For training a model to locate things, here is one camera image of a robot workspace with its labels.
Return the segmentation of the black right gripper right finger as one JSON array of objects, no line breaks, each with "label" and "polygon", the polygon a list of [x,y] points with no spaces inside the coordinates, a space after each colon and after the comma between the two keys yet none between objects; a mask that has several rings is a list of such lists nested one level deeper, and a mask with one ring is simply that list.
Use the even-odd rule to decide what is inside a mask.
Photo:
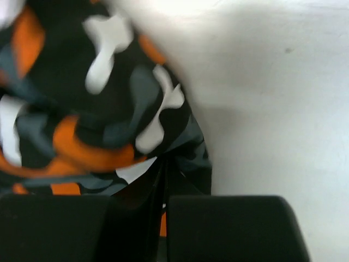
[{"label": "black right gripper right finger", "polygon": [[169,261],[310,261],[296,215],[280,196],[174,196]]}]

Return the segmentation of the orange camouflage shorts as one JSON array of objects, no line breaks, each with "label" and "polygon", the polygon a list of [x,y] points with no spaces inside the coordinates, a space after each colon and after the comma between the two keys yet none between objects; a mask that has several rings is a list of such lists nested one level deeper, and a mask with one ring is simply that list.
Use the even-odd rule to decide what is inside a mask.
[{"label": "orange camouflage shorts", "polygon": [[211,193],[185,88],[117,1],[1,1],[1,194],[111,196],[163,154]]}]

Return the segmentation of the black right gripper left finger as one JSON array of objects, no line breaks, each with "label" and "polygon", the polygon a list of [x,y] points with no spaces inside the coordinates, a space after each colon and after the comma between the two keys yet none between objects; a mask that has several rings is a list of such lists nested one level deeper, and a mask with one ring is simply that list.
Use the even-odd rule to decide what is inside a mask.
[{"label": "black right gripper left finger", "polygon": [[1,261],[114,261],[105,196],[1,197]]}]

